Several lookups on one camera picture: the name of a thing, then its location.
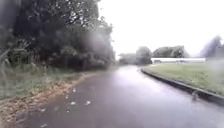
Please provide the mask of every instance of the fallen leaves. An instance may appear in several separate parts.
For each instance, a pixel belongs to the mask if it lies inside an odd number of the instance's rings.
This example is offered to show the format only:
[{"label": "fallen leaves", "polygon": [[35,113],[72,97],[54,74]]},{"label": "fallen leaves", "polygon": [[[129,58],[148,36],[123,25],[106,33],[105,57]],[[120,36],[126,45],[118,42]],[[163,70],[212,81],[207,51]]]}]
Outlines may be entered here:
[{"label": "fallen leaves", "polygon": [[90,105],[91,101],[86,101],[85,105]]},{"label": "fallen leaves", "polygon": [[85,74],[80,79],[69,81],[69,82],[58,82],[56,86],[53,86],[51,89],[44,90],[40,93],[31,92],[31,97],[25,98],[13,98],[4,101],[4,104],[0,106],[0,114],[2,115],[2,119],[8,123],[16,123],[16,117],[18,116],[18,112],[29,112],[39,110],[40,112],[45,112],[46,109],[40,107],[47,103],[49,100],[54,99],[55,97],[63,94],[68,94],[69,89],[73,86],[77,85],[77,83],[84,81],[86,78],[94,75],[94,73]]},{"label": "fallen leaves", "polygon": [[47,124],[43,124],[43,125],[41,125],[40,127],[41,128],[45,128],[45,127],[47,127],[48,125]]},{"label": "fallen leaves", "polygon": [[71,102],[71,105],[76,105],[76,102],[72,101],[72,102]]}]

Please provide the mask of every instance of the overcast sky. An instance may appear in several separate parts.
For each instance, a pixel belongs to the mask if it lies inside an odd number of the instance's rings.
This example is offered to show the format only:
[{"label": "overcast sky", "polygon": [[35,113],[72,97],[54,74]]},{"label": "overcast sky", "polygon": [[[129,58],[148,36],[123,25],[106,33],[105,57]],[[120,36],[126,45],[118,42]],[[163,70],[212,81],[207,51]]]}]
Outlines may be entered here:
[{"label": "overcast sky", "polygon": [[184,45],[197,54],[217,34],[224,33],[223,0],[101,0],[101,15],[114,26],[117,54]]}]

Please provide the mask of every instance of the wet leaves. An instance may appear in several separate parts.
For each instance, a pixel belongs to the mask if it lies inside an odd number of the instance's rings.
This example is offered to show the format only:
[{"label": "wet leaves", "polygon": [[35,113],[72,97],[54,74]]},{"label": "wet leaves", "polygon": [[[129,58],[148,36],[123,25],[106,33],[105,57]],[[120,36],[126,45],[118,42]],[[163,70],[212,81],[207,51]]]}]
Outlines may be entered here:
[{"label": "wet leaves", "polygon": [[76,102],[72,101],[72,102],[71,102],[71,105],[76,105]]},{"label": "wet leaves", "polygon": [[0,114],[3,117],[3,121],[11,123],[16,122],[16,118],[18,116],[19,112],[29,112],[38,110],[39,112],[43,113],[46,112],[46,108],[41,108],[42,105],[47,103],[49,100],[63,94],[67,94],[69,92],[69,89],[72,88],[74,85],[76,85],[79,82],[82,82],[87,77],[92,76],[93,74],[83,74],[83,77],[76,81],[70,81],[69,83],[60,82],[60,86],[57,84],[51,89],[45,90],[43,92],[39,93],[33,93],[31,97],[24,97],[24,98],[13,98],[9,99],[7,101],[4,101],[3,104],[1,104],[1,110]]},{"label": "wet leaves", "polygon": [[17,112],[16,113],[16,123],[22,123],[27,119],[27,112]]},{"label": "wet leaves", "polygon": [[43,125],[41,125],[40,127],[41,128],[45,128],[45,127],[47,127],[48,125],[47,124],[43,124]]},{"label": "wet leaves", "polygon": [[72,90],[72,92],[75,93],[75,92],[76,92],[76,89],[74,88],[74,89]]},{"label": "wet leaves", "polygon": [[65,96],[65,99],[68,99],[68,95]]},{"label": "wet leaves", "polygon": [[91,101],[86,101],[85,105],[90,105]]}]

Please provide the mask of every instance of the road curve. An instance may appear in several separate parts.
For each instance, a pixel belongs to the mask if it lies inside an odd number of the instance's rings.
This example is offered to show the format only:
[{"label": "road curve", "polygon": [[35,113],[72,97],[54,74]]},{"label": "road curve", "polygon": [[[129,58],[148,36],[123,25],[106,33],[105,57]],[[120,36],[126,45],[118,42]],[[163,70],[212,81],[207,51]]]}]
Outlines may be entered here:
[{"label": "road curve", "polygon": [[27,128],[224,128],[224,108],[127,66],[101,73],[29,113]]}]

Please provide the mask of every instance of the grass verge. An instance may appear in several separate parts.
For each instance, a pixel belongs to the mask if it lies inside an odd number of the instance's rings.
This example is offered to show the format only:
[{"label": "grass verge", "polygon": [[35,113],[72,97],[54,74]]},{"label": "grass verge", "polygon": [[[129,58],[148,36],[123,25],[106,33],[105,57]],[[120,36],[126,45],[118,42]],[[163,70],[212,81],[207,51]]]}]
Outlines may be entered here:
[{"label": "grass verge", "polygon": [[156,64],[147,66],[143,70],[224,96],[223,64],[223,62]]},{"label": "grass verge", "polygon": [[17,67],[0,74],[0,100],[32,96],[58,82],[78,79],[79,73],[44,67]]}]

